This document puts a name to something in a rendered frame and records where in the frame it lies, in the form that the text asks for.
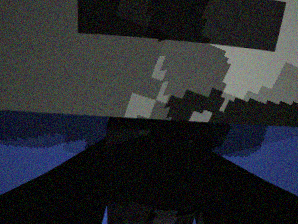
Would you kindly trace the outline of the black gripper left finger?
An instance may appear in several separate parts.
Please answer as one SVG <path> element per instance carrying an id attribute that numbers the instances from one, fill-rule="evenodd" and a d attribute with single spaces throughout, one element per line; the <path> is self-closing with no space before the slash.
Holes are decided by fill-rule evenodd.
<path id="1" fill-rule="evenodd" d="M 106 137 L 0 194 L 0 224 L 102 224 L 105 210 Z"/>

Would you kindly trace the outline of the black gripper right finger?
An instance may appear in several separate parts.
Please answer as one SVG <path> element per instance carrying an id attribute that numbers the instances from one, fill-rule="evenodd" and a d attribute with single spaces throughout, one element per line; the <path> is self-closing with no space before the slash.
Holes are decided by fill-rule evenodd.
<path id="1" fill-rule="evenodd" d="M 298 224 L 298 196 L 212 152 L 197 224 Z"/>

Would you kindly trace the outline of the black two-prong plug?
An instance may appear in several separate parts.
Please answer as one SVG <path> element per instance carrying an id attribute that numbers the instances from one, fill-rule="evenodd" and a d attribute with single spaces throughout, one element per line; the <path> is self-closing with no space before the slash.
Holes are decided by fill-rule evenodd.
<path id="1" fill-rule="evenodd" d="M 110 116 L 108 224 L 193 224 L 214 137 L 205 121 Z"/>

